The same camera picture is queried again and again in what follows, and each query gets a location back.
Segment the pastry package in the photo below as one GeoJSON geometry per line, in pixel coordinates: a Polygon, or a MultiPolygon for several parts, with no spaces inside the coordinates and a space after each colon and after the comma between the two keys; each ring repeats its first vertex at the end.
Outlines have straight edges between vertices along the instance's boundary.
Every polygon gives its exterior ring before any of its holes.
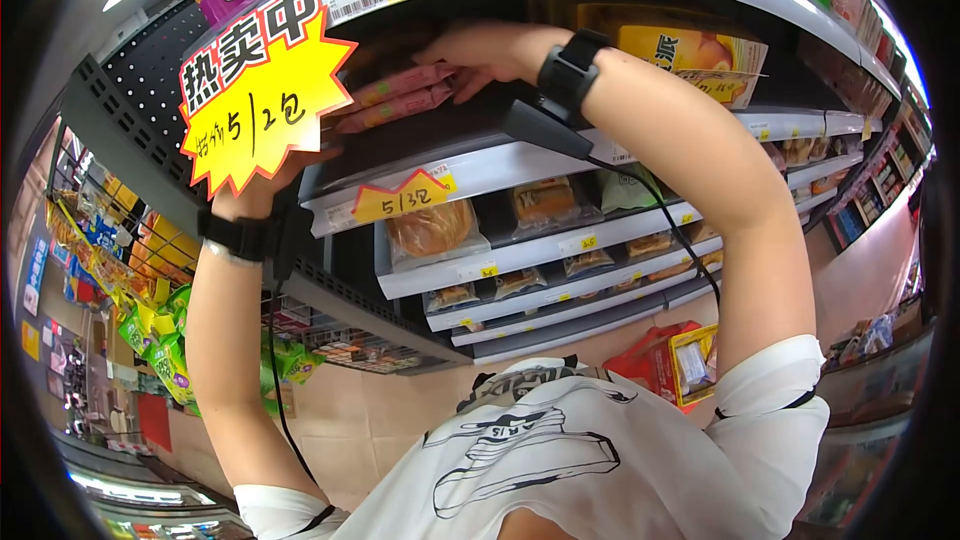
{"type": "Polygon", "coordinates": [[[516,215],[514,240],[603,220],[594,205],[577,199],[566,175],[517,186],[510,198],[516,215]]]}
{"type": "Polygon", "coordinates": [[[469,198],[386,219],[393,272],[490,250],[469,198]]]}
{"type": "Polygon", "coordinates": [[[823,161],[827,157],[827,149],[831,147],[831,137],[821,136],[813,140],[813,146],[810,148],[810,154],[807,157],[811,162],[823,161]]]}
{"type": "MultiPolygon", "coordinates": [[[[657,181],[650,174],[645,166],[639,162],[631,162],[623,165],[623,169],[644,180],[659,195],[664,198],[657,187],[657,181]]],[[[622,173],[614,173],[607,169],[597,171],[597,177],[600,185],[603,187],[603,202],[600,210],[604,215],[618,209],[637,209],[640,207],[652,207],[657,204],[657,198],[650,193],[650,190],[642,183],[622,173]]]]}
{"type": "Polygon", "coordinates": [[[480,302],[477,298],[474,282],[460,283],[442,287],[439,290],[430,290],[423,294],[424,310],[426,313],[434,313],[451,307],[462,307],[470,303],[480,302]]]}
{"type": "Polygon", "coordinates": [[[786,172],[786,160],[784,159],[784,153],[782,153],[777,145],[773,142],[762,142],[761,146],[763,150],[767,151],[767,156],[770,157],[770,160],[773,162],[776,170],[781,174],[786,172]]]}
{"type": "Polygon", "coordinates": [[[647,253],[666,250],[673,245],[673,235],[670,232],[657,232],[655,234],[635,237],[627,242],[627,254],[631,259],[640,257],[647,253]]]}
{"type": "Polygon", "coordinates": [[[609,269],[613,266],[614,260],[603,248],[597,248],[576,257],[563,258],[563,272],[566,273],[567,279],[581,277],[589,271],[609,269]]]}
{"type": "Polygon", "coordinates": [[[786,167],[796,168],[810,162],[813,138],[789,138],[783,141],[783,159],[786,167]]]}
{"type": "Polygon", "coordinates": [[[691,245],[720,236],[720,232],[714,230],[711,224],[703,219],[683,226],[683,233],[690,239],[691,245]]]}
{"type": "Polygon", "coordinates": [[[355,134],[372,127],[436,109],[453,96],[453,87],[446,79],[428,88],[407,92],[386,102],[345,115],[336,125],[341,134],[355,134]]]}
{"type": "Polygon", "coordinates": [[[543,286],[546,286],[546,280],[536,267],[510,271],[510,273],[496,276],[496,295],[493,299],[500,300],[543,286]]]}
{"type": "Polygon", "coordinates": [[[683,273],[690,269],[690,266],[693,265],[692,260],[685,260],[684,262],[673,265],[672,267],[667,267],[666,269],[661,269],[659,271],[654,271],[647,276],[647,280],[650,282],[656,282],[658,280],[664,280],[669,277],[673,277],[678,273],[683,273]]]}
{"type": "Polygon", "coordinates": [[[452,76],[457,69],[456,66],[437,63],[435,65],[417,65],[399,73],[387,75],[383,79],[366,84],[359,90],[352,91],[350,96],[353,98],[353,104],[343,107],[333,115],[356,113],[382,102],[408,95],[427,86],[433,86],[452,76]]]}

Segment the barcode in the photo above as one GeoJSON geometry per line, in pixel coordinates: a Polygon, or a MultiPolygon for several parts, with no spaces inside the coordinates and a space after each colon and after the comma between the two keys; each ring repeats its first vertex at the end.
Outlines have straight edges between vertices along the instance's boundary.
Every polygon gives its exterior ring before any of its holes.
{"type": "Polygon", "coordinates": [[[330,19],[336,22],[344,17],[361,13],[385,2],[386,0],[354,0],[354,2],[350,4],[345,4],[342,7],[330,11],[330,19]]]}

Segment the poster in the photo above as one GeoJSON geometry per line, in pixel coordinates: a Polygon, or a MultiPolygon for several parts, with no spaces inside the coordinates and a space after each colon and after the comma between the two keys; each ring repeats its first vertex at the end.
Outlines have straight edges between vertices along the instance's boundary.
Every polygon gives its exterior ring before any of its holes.
{"type": "Polygon", "coordinates": [[[41,360],[41,333],[26,321],[20,325],[20,343],[23,345],[23,350],[33,357],[34,361],[41,360]]]}
{"type": "Polygon", "coordinates": [[[23,308],[34,317],[37,316],[37,307],[41,304],[43,266],[47,263],[48,247],[47,240],[38,237],[33,244],[33,252],[30,253],[30,263],[27,265],[27,282],[23,286],[23,308]]]}

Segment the metal wire rack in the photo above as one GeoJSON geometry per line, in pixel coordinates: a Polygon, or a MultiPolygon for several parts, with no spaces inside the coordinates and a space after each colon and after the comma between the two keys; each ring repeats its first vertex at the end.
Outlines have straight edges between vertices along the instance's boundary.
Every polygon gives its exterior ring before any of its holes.
{"type": "MultiPolygon", "coordinates": [[[[260,320],[264,329],[269,324],[271,296],[267,290],[262,293],[260,320]]],[[[303,344],[306,350],[315,355],[326,356],[327,362],[332,365],[372,373],[396,373],[447,362],[366,330],[344,325],[286,294],[280,294],[276,301],[273,334],[277,338],[303,344]]]]}

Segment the packaged bread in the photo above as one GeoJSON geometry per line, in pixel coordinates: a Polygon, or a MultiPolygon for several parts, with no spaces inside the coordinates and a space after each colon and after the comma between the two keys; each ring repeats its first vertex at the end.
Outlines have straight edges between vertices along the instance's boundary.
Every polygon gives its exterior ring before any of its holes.
{"type": "Polygon", "coordinates": [[[426,298],[426,313],[434,313],[442,309],[460,307],[480,301],[480,299],[477,298],[474,282],[450,285],[448,287],[442,287],[439,290],[430,290],[426,292],[424,298],[426,298]]]}
{"type": "Polygon", "coordinates": [[[577,216],[577,199],[566,175],[515,187],[513,211],[520,227],[546,228],[577,216]]]}
{"type": "Polygon", "coordinates": [[[653,273],[651,273],[650,275],[647,276],[647,280],[649,280],[649,281],[651,281],[651,282],[656,282],[656,281],[658,281],[658,280],[664,280],[664,279],[666,279],[666,278],[675,276],[675,275],[677,275],[678,273],[683,273],[684,271],[689,270],[692,265],[693,265],[693,261],[692,261],[692,260],[685,260],[684,262],[681,262],[681,263],[679,263],[679,264],[675,264],[675,265],[673,265],[672,267],[667,267],[666,269],[661,269],[661,270],[659,270],[659,271],[654,271],[653,273]]]}
{"type": "MultiPolygon", "coordinates": [[[[654,176],[642,164],[631,162],[623,165],[623,169],[644,180],[660,195],[660,198],[663,198],[654,176]]],[[[654,198],[650,190],[629,175],[600,169],[597,171],[597,176],[603,186],[603,202],[600,210],[604,215],[618,209],[637,209],[657,204],[657,198],[654,198]]]]}
{"type": "Polygon", "coordinates": [[[714,230],[711,224],[703,219],[685,225],[683,232],[690,239],[691,245],[696,245],[697,243],[702,243],[704,240],[720,236],[720,232],[714,230]]]}
{"type": "Polygon", "coordinates": [[[566,273],[567,279],[583,276],[588,271],[611,268],[613,265],[614,260],[603,248],[563,259],[563,271],[566,273]]]}
{"type": "Polygon", "coordinates": [[[519,271],[510,271],[496,276],[496,294],[494,300],[507,298],[514,294],[530,291],[534,287],[546,286],[546,280],[536,267],[527,267],[519,271]]]}
{"type": "Polygon", "coordinates": [[[673,237],[670,232],[657,232],[656,234],[635,237],[627,242],[627,253],[633,259],[647,253],[664,250],[672,244],[673,237]]]}
{"type": "Polygon", "coordinates": [[[386,219],[393,272],[489,251],[470,199],[405,212],[386,219]]]}
{"type": "Polygon", "coordinates": [[[807,157],[809,161],[823,161],[827,157],[827,149],[831,147],[831,137],[830,136],[821,136],[820,138],[815,138],[813,140],[813,145],[810,147],[810,154],[807,157]]]}

